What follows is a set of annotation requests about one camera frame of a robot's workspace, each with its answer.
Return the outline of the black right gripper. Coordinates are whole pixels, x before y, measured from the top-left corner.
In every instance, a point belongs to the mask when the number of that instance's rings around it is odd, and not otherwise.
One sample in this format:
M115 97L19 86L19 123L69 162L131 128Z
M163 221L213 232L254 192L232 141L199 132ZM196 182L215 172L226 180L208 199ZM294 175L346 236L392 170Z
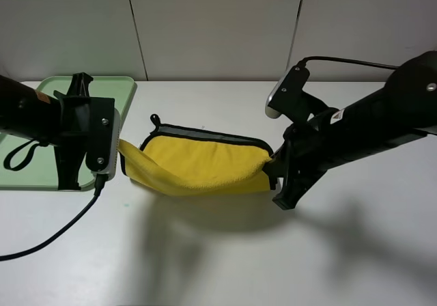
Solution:
M325 56L306 57L298 63L307 68L309 61L356 64L392 73L383 88L349 106L328 107L310 115L303 125L290 120L282 146L268 162L272 177L283 180L273 199L283 210L295 208L329 169L436 134L435 51L400 66Z

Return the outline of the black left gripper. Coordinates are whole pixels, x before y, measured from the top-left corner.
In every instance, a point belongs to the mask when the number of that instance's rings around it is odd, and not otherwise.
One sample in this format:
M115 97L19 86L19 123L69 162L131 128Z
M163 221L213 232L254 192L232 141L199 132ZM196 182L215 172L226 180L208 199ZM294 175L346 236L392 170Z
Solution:
M89 84L93 77L74 74L66 93L52 96L22 83L1 77L1 132L26 139L30 147L25 159L17 165L13 157L25 148L20 145L4 159L9 171L20 171L31 162L38 147L53 146L60 190L78 190L79 171L85 164L89 131ZM108 176L95 176L98 182Z

